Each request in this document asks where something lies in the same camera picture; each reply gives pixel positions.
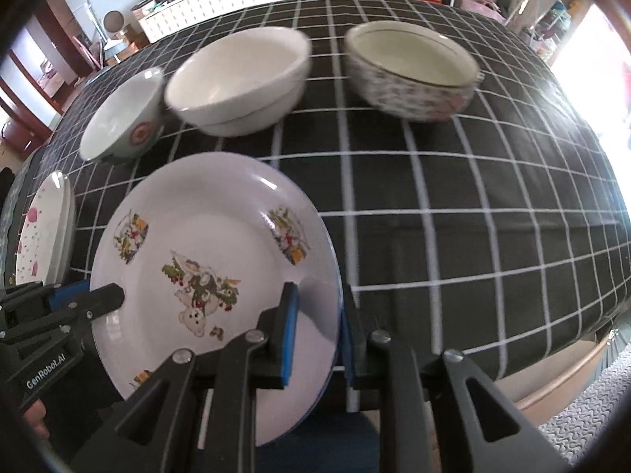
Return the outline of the person left hand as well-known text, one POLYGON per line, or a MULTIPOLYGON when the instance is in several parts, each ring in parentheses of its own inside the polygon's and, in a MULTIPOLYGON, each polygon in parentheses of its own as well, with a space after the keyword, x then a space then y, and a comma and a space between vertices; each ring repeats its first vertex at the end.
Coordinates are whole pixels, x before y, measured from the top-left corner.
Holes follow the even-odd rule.
POLYGON ((49 430, 45 424, 46 407, 40 399, 36 401, 24 412, 24 420, 28 423, 35 434, 43 439, 49 441, 49 430))

